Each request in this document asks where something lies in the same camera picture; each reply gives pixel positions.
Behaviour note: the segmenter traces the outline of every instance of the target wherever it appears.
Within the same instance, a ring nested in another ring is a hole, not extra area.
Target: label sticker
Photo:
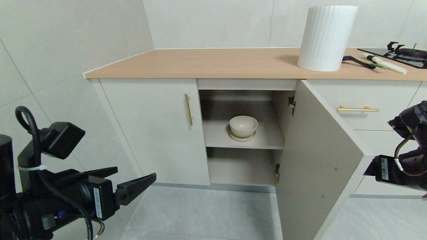
[[[95,209],[97,211],[97,217],[102,218],[101,198],[99,196],[98,188],[94,188],[94,199],[95,199]]]
[[[386,158],[381,158],[381,178],[383,180],[389,179],[389,166]]]

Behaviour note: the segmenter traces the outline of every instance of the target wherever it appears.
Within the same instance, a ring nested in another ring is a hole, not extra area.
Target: gray floor tile
[[[425,240],[426,236],[426,201],[349,198],[322,240]]]
[[[230,191],[151,186],[128,228],[228,237]]]
[[[228,237],[282,240],[276,194],[233,192]]]
[[[126,229],[120,240],[226,240],[225,238],[201,237],[178,233],[166,233],[158,231],[141,231]]]

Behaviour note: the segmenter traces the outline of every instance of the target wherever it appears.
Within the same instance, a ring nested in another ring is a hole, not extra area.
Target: drawer handle
[[[339,106],[336,109],[337,111],[369,111],[369,112],[379,112],[380,110],[377,108],[370,108],[366,106],[365,108],[345,108],[343,105]]]
[[[190,117],[190,126],[193,125],[193,116],[191,115],[190,110],[190,96],[188,94],[184,94],[185,99],[187,100],[187,108],[188,108],[188,116]]]

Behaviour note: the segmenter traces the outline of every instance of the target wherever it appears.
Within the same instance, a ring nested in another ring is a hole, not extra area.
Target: gas stove
[[[404,45],[401,44],[398,44],[394,48],[394,44],[398,44],[398,42],[390,42],[387,48],[358,48],[358,50],[401,62],[412,67],[427,69],[427,51],[415,49],[415,46],[412,49],[402,48]]]

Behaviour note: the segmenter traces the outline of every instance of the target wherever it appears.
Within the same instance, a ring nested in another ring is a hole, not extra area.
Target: ribbed white vase
[[[308,9],[298,67],[332,72],[341,66],[357,6],[315,6]]]

